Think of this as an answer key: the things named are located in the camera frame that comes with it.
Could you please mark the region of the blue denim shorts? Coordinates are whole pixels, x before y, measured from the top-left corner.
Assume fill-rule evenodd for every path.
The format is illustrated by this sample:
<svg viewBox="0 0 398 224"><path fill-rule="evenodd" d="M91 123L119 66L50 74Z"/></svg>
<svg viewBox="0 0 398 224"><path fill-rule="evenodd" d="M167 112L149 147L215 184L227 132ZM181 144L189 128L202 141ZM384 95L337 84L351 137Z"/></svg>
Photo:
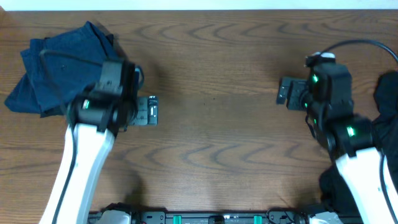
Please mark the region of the blue denim shorts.
<svg viewBox="0 0 398 224"><path fill-rule="evenodd" d="M46 66L62 94L62 101L68 103L87 85L99 80L105 59L118 56L113 47L113 39L112 34L104 34L89 21L78 29L54 37L32 39L29 48L21 52L26 70L19 90L22 105L25 106L24 112L43 113L60 105L40 63L39 53L42 50L54 50L90 61L86 63L49 54L45 56Z"/></svg>

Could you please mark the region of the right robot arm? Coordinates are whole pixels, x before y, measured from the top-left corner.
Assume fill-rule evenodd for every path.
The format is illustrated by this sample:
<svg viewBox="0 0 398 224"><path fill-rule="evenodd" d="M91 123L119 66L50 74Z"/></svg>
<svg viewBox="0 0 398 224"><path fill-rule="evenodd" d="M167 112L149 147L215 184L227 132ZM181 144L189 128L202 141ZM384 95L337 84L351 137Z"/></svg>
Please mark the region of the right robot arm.
<svg viewBox="0 0 398 224"><path fill-rule="evenodd" d="M325 148L354 198L363 223L397 223L397 190L371 120L354 113L346 66L312 66L307 79L282 77L276 103L304 111L314 139Z"/></svg>

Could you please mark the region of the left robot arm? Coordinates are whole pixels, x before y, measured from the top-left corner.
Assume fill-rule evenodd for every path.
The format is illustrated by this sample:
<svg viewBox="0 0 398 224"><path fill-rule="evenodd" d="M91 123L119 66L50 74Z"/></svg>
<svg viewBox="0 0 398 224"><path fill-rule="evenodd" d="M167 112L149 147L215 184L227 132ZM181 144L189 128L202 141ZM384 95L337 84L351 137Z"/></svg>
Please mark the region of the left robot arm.
<svg viewBox="0 0 398 224"><path fill-rule="evenodd" d="M70 124L41 223L86 223L104 162L120 129L155 126L157 96L82 93L68 107Z"/></svg>

